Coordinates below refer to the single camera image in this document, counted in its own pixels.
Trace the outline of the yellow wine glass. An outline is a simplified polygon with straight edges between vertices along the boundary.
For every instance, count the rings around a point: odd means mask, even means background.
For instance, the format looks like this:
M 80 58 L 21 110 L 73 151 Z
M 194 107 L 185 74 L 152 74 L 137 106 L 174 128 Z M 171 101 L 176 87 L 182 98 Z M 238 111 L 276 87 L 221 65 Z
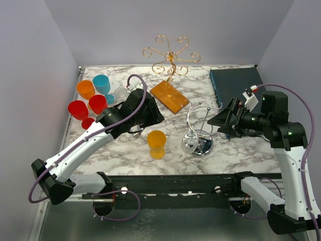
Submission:
M 147 135 L 150 155 L 154 159 L 161 159 L 165 155 L 166 135 L 161 131 L 152 131 Z

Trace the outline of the clear wine glass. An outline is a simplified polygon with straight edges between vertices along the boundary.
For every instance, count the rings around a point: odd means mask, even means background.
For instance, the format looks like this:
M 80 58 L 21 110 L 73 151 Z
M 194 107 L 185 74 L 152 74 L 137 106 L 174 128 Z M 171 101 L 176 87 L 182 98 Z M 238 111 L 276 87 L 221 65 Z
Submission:
M 123 87 L 119 87 L 115 90 L 114 92 L 114 96 L 117 100 L 124 100 L 127 99 L 128 97 L 128 91 L 127 89 L 123 88 Z

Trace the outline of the red wine glass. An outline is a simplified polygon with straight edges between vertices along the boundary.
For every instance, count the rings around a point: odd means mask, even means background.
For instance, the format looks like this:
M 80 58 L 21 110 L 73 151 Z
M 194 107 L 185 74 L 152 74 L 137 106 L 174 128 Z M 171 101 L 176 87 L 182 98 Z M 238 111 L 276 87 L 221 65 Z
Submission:
M 99 115 L 108 108 L 108 103 L 104 95 L 94 95 L 89 99 L 89 106 L 95 114 Z
M 82 121 L 81 127 L 87 130 L 94 119 L 89 117 L 89 110 L 86 104 L 81 100 L 75 100 L 68 105 L 68 112 L 73 116 L 75 119 Z

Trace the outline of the orange wine glass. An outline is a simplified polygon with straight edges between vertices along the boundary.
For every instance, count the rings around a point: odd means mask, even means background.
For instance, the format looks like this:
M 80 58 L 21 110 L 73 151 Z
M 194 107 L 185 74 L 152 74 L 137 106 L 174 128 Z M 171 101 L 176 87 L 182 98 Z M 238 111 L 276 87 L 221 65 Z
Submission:
M 95 95 L 95 88 L 90 80 L 82 80 L 76 86 L 77 92 L 85 100 L 90 100 Z

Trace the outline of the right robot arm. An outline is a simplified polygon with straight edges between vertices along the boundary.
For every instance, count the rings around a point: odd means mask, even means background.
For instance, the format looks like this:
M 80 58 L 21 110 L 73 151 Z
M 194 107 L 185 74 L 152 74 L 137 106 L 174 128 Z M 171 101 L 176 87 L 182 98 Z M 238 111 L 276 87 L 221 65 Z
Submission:
M 309 180 L 304 154 L 308 150 L 305 129 L 288 121 L 288 97 L 280 91 L 262 95 L 261 113 L 252 113 L 247 104 L 233 98 L 225 109 L 208 120 L 218 132 L 241 137 L 244 130 L 262 132 L 269 140 L 281 170 L 285 198 L 276 196 L 251 172 L 234 175 L 231 192 L 248 194 L 265 211 L 275 234 L 320 230 L 320 209 Z

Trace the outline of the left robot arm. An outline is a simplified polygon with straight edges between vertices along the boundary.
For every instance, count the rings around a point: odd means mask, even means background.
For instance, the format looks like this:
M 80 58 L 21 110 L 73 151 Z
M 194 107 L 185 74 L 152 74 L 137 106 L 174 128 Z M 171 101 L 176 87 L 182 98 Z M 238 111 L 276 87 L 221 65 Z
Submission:
M 91 126 L 72 144 L 46 161 L 37 159 L 31 167 L 40 187 L 53 205 L 73 194 L 95 193 L 106 198 L 111 193 L 111 180 L 103 173 L 75 175 L 74 171 L 101 147 L 138 126 L 141 129 L 164 120 L 154 97 L 137 88 L 126 101 L 106 108 Z

